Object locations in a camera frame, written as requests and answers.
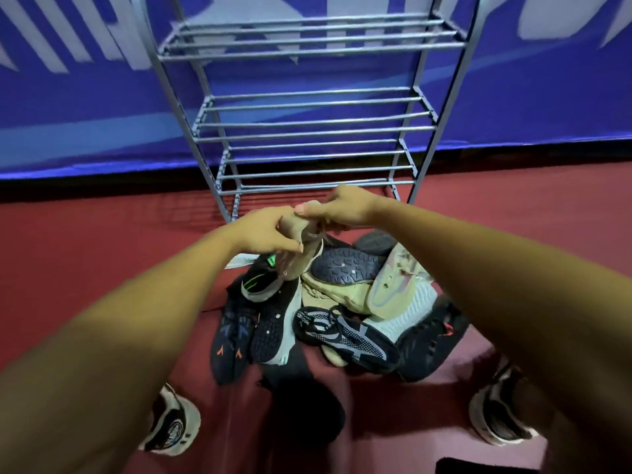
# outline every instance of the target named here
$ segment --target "metal shoe rack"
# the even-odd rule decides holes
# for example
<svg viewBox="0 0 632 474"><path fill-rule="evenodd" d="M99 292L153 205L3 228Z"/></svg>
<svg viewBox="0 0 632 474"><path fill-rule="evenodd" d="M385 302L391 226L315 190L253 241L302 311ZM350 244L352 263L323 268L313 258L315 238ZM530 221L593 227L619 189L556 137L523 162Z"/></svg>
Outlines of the metal shoe rack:
<svg viewBox="0 0 632 474"><path fill-rule="evenodd" d="M441 15L438 7L442 0L433 0L429 13L311 17L270 20L256 24L244 22L208 25L187 23L179 0L170 1L178 23L174 24L170 34L160 44L157 43L149 22L146 0L132 0L135 19L171 109L227 222L237 217L243 195L333 188L340 182L388 187L397 199L398 185L412 184L408 197L408 203L412 203L446 127L488 13L488 0L477 0L468 30L463 30ZM333 30L341 36L331 36ZM364 35L347 35L347 30L354 33L361 30ZM268 38L243 39L253 35ZM460 56L441 110L436 111L422 93L420 84L428 53L431 50L444 49L460 50ZM415 76L410 86L214 96L202 64L209 61L219 63L273 57L353 56L395 52L419 53ZM171 84L166 71L169 63L190 63L200 82L205 97L193 123L187 120ZM221 119L222 113L229 111L345 105L369 105L369 108L370 105L386 103L401 107L403 112L369 118L280 122L228 123ZM413 161L405 142L406 134L411 131L431 132L419 166ZM216 177L203 155L204 143L222 145L223 154ZM320 150L320 153L313 153L315 149ZM384 166L375 167L273 171L278 162L363 157L379 157L388 161L383 163ZM252 163L260 164L259 172L240 174L239 166ZM262 172L265 168L272 171ZM327 179L323 182L282 183L284 177L290 176L307 176L312 181L320 175L347 173L360 175L351 175L348 179L336 182ZM257 179L260 178L272 179L274 183L257 184ZM226 206L224 198L233 199L231 210Z"/></svg>

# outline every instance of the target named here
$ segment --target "hand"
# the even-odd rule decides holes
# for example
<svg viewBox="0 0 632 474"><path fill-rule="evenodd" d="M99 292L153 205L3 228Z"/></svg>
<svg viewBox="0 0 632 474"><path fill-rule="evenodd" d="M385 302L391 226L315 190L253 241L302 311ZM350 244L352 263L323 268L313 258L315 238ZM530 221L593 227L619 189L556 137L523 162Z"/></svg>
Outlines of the hand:
<svg viewBox="0 0 632 474"><path fill-rule="evenodd" d="M351 226L373 226L375 215L389 200L359 188L341 184L321 205L298 205L294 212L309 219L324 219L328 230Z"/></svg>
<svg viewBox="0 0 632 474"><path fill-rule="evenodd" d="M278 230L280 219L293 212L292 206L275 206L252 210L244 217L222 226L235 253L264 254L274 251L302 253L303 247Z"/></svg>

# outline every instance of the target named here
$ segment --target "left hand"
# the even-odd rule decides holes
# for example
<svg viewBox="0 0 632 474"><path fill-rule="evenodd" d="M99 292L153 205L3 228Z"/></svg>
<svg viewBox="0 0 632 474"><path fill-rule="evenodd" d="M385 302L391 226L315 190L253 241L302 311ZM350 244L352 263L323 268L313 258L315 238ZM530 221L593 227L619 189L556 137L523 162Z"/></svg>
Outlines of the left hand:
<svg viewBox="0 0 632 474"><path fill-rule="evenodd" d="M302 253L302 245L283 236L277 227L281 218L294 212L292 206L252 210L244 217L222 226L236 253L263 254L275 251Z"/></svg>

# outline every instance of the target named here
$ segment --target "pile of shoes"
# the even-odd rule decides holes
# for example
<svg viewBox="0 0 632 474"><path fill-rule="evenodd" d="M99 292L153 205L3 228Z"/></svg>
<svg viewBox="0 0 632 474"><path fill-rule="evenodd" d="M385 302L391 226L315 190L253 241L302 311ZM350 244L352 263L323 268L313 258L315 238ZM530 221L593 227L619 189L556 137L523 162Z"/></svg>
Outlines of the pile of shoes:
<svg viewBox="0 0 632 474"><path fill-rule="evenodd" d="M218 384L236 381L249 363L287 364L296 338L321 346L335 366L415 382L445 361L468 328L390 235L373 231L349 245L296 215L279 230L303 253L259 256L227 288L211 352Z"/></svg>

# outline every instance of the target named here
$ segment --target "shoe rack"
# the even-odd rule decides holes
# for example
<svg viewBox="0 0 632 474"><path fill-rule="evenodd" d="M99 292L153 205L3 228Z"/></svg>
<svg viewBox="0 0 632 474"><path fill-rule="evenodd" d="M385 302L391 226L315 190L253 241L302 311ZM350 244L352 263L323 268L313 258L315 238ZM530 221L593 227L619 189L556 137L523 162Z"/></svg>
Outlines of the shoe rack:
<svg viewBox="0 0 632 474"><path fill-rule="evenodd" d="M407 202L415 200L446 127L488 13L489 0L476 0L470 26L464 30L441 15L438 9L441 1L432 0L429 13L307 17L256 24L210 25L187 22L179 0L170 0L178 21L161 41L154 37L146 0L132 0L132 5L144 47L173 114L224 219L229 222L237 217L242 196L333 188L340 182L383 186L390 189L397 199L400 199L398 186L411 184ZM332 30L341 36L331 36ZM364 35L347 35L350 31ZM274 36L265 38L270 33ZM284 33L292 33L293 36L283 39ZM300 46L297 45L296 33L300 34ZM431 50L460 52L447 95L438 111L420 89L426 58ZM203 63L209 61L234 63L245 59L274 57L352 57L367 53L397 52L418 54L415 75L407 86L214 96L203 67ZM193 121L187 119L176 87L168 75L167 66L173 63L189 63L204 94ZM401 113L367 118L279 122L222 121L222 115L226 116L229 111L304 110L389 103L401 107ZM406 134L412 131L430 132L427 148L418 165L413 161L405 141ZM217 175L213 175L203 154L203 146L207 143L221 145ZM353 167L353 164L349 164L351 167L342 169L275 171L278 170L275 165L278 166L280 162L296 162L297 166L301 166L298 163L302 161L365 157L386 161L379 163L380 166ZM257 172L240 173L240 167L255 163L258 164ZM332 182L332 175L342 176L343 179ZM294 180L302 177L307 177L309 182L284 182L288 178ZM261 179L267 179L268 182L262 184L259 181ZM226 201L231 200L232 206L228 206Z"/></svg>

